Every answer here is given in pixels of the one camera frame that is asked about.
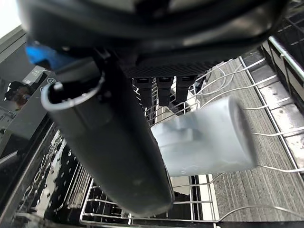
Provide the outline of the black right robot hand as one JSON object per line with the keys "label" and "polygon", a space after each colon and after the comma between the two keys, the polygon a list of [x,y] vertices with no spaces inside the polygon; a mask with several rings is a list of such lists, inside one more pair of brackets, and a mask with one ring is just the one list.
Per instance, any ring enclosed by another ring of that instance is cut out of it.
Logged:
{"label": "black right robot hand", "polygon": [[171,180],[135,96],[152,79],[197,75],[264,42],[287,0],[19,0],[26,54],[58,76],[43,107],[122,209],[169,211]]}

